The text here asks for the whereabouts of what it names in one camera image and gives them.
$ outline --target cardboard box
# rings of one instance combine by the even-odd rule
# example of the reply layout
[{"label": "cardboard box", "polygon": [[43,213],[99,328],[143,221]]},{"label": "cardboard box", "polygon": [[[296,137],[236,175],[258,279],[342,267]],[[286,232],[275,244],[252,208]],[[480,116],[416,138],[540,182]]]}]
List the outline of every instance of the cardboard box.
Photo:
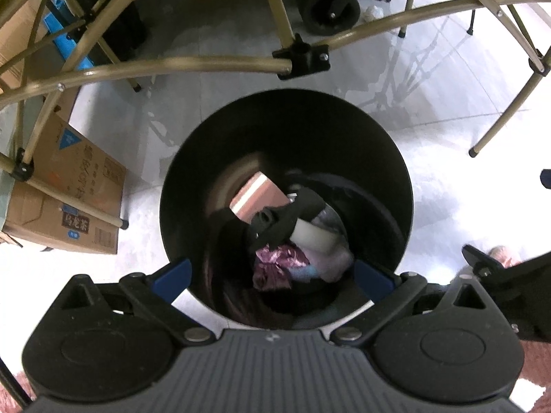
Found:
[{"label": "cardboard box", "polygon": [[[126,169],[56,114],[51,115],[34,154],[39,179],[59,191],[119,216]],[[17,182],[4,231],[62,250],[117,253],[118,228]]]},{"label": "cardboard box", "polygon": [[[37,16],[40,0],[29,0],[0,28],[0,64],[5,64],[13,56],[27,48],[32,24]],[[37,30],[38,42],[46,35],[46,26],[41,22]],[[23,62],[18,62],[2,75],[11,88],[21,82]]]}]

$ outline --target blue label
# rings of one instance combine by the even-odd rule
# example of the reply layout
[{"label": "blue label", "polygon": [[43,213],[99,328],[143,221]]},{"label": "blue label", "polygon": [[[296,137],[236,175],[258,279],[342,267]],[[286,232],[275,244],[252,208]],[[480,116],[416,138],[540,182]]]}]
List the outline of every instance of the blue label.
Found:
[{"label": "blue label", "polygon": [[60,141],[60,150],[65,149],[66,147],[72,146],[82,140],[76,136],[75,133],[71,132],[69,129],[65,129]]},{"label": "blue label", "polygon": [[73,216],[78,216],[78,210],[76,208],[73,208],[71,205],[63,204],[61,207],[63,212],[68,212],[69,214],[72,214]]}]

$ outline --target rubber foot cap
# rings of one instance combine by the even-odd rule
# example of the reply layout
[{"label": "rubber foot cap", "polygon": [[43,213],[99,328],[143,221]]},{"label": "rubber foot cap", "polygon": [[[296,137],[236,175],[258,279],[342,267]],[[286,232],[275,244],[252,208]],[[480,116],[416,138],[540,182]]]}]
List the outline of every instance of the rubber foot cap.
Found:
[{"label": "rubber foot cap", "polygon": [[544,169],[539,175],[539,181],[545,188],[551,189],[551,169]]}]

